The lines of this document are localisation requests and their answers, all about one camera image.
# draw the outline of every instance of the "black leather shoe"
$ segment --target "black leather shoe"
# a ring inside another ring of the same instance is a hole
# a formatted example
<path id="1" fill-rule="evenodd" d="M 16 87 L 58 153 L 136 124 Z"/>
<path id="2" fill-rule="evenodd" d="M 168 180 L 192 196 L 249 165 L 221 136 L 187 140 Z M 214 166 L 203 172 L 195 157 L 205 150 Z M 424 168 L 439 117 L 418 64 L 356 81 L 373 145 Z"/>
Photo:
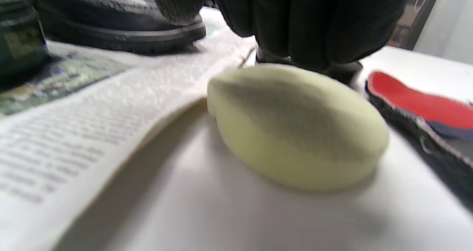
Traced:
<path id="1" fill-rule="evenodd" d="M 154 0 L 37 0 L 44 32 L 52 39 L 136 53 L 164 52 L 201 39 L 200 16 L 171 25 Z"/>
<path id="2" fill-rule="evenodd" d="M 269 54 L 267 51 L 258 47 L 256 50 L 256 61 L 258 63 L 269 63 L 269 64 L 287 64 L 287 65 L 294 65 L 291 61 L 290 57 L 281 58 Z M 329 76 L 338 82 L 341 82 L 345 85 L 350 85 L 353 77 L 363 69 L 363 65 L 360 62 L 351 62 L 349 64 L 336 64 L 328 68 L 327 70 L 321 72 L 320 74 L 324 74 Z"/>

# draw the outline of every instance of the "newspaper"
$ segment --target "newspaper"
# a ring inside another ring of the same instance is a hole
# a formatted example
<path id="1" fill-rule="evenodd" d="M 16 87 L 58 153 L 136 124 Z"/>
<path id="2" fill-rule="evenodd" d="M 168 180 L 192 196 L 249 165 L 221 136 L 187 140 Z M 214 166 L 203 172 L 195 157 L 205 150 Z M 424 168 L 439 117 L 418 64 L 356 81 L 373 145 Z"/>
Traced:
<path id="1" fill-rule="evenodd" d="M 245 62 L 254 39 L 206 12 L 214 29 L 188 52 L 151 57 L 50 43 L 61 70 L 0 96 L 1 251 L 52 249 L 133 153 L 206 97 L 211 76 Z M 87 71 L 64 84 L 62 74 Z"/>

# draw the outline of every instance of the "shoe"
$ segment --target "shoe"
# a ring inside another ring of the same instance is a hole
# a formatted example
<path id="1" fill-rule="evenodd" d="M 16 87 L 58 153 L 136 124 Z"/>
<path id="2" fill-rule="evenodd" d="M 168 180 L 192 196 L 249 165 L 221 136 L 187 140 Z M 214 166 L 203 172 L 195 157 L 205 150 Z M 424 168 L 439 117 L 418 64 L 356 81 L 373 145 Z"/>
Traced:
<path id="1" fill-rule="evenodd" d="M 365 90 L 385 120 L 473 212 L 473 107 L 410 88 L 383 72 Z"/>
<path id="2" fill-rule="evenodd" d="M 274 56 L 267 51 L 263 50 L 262 48 L 258 47 L 256 50 L 256 62 L 260 64 L 287 64 L 287 65 L 294 65 L 291 61 L 290 57 L 281 58 Z M 363 65 L 360 62 L 350 62 L 349 64 L 336 64 L 331 66 L 329 69 L 321 72 L 320 74 L 324 74 L 329 76 L 338 82 L 341 82 L 345 85 L 350 85 L 353 77 L 363 69 Z"/>
<path id="3" fill-rule="evenodd" d="M 0 0 L 0 89 L 34 74 L 50 59 L 31 0 Z"/>
<path id="4" fill-rule="evenodd" d="M 44 32 L 73 44 L 156 53 L 205 37 L 202 18 L 183 27 L 170 24 L 154 0 L 37 0 Z"/>

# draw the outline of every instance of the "black boot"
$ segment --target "black boot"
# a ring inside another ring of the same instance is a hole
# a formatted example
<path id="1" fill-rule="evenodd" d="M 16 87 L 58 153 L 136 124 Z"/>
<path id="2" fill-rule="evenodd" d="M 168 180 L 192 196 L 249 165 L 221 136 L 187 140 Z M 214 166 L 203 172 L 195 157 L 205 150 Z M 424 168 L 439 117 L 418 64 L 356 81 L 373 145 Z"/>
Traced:
<path id="1" fill-rule="evenodd" d="M 90 47 L 155 53 L 205 36 L 200 16 L 170 24 L 154 0 L 36 0 L 47 37 Z"/>
<path id="2" fill-rule="evenodd" d="M 49 60 L 31 0 L 0 0 L 0 90 L 27 79 Z"/>

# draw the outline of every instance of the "shoe sole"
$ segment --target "shoe sole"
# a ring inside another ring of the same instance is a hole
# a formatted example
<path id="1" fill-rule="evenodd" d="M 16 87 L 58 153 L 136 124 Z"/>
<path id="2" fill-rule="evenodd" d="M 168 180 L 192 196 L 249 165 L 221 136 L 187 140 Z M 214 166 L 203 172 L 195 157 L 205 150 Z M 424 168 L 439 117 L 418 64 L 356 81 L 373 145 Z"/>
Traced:
<path id="1" fill-rule="evenodd" d="M 155 54 L 183 47 L 206 35 L 203 22 L 165 31 L 123 31 L 90 27 L 39 13 L 46 37 L 52 40 L 137 54 Z"/>

